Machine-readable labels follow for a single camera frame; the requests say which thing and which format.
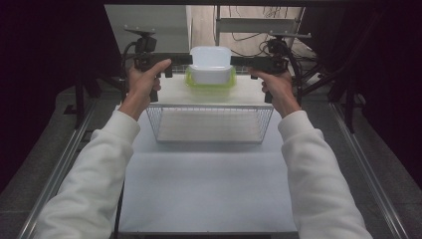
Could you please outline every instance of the metal rail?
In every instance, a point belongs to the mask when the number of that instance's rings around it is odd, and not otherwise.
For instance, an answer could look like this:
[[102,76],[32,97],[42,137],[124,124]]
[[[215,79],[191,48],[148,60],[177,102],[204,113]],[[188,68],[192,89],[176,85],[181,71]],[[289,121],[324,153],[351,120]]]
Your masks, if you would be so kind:
[[340,126],[341,132],[344,134],[344,137],[349,145],[354,158],[356,158],[357,164],[359,165],[363,176],[366,180],[366,183],[369,186],[370,191],[375,198],[376,203],[379,206],[379,209],[384,214],[385,221],[388,224],[394,238],[396,239],[408,239],[409,236],[406,233],[406,230],[403,227],[403,224],[400,220],[400,217],[397,211],[394,208],[391,200],[388,198],[387,194],[385,193],[384,189],[381,186],[378,178],[375,175],[368,159],[366,158],[362,148],[358,140],[356,139],[355,135],[350,133],[345,125],[343,119],[343,113],[341,111],[339,104],[329,104],[334,115],[335,119]]
[[90,122],[93,116],[96,104],[97,100],[92,100],[91,102],[89,102],[85,119],[82,121],[79,129],[76,129],[74,131],[71,140],[63,151],[62,156],[57,162],[55,168],[53,169],[50,178],[44,186],[43,191],[38,197],[37,202],[35,203],[17,238],[29,239],[35,236],[35,226],[37,224],[37,218],[40,215],[44,205],[56,195],[60,185],[62,184],[63,179],[65,178],[70,167],[72,166],[75,151],[77,150],[78,144],[83,138],[88,123]]

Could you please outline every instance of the white sleeve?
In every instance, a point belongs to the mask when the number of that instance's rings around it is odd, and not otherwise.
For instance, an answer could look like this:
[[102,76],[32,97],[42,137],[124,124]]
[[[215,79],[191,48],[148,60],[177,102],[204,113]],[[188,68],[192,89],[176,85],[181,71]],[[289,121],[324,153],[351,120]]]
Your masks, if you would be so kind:
[[37,220],[36,238],[108,238],[139,124],[115,111],[93,133],[58,194]]
[[372,238],[334,153],[307,113],[288,115],[280,122],[279,131],[300,238]]

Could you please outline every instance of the white plastic container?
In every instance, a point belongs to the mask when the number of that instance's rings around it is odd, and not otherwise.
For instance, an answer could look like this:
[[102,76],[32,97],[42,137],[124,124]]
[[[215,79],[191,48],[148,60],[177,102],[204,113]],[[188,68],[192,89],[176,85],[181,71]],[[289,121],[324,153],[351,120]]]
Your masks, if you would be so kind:
[[223,85],[230,81],[232,52],[225,47],[195,47],[190,51],[193,64],[189,66],[196,84]]

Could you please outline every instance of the white table surface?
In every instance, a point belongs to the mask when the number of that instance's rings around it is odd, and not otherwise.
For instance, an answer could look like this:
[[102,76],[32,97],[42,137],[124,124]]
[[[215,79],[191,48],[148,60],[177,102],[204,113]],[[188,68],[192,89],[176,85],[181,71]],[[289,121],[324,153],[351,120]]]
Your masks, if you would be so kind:
[[142,114],[120,232],[296,231],[274,113],[262,144],[157,143]]

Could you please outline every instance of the metal wire basket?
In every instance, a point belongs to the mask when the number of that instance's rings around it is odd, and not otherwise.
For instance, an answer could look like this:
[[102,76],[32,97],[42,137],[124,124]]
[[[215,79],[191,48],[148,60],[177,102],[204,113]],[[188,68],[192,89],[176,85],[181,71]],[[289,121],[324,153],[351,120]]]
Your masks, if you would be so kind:
[[261,143],[273,107],[151,105],[147,113],[159,142]]

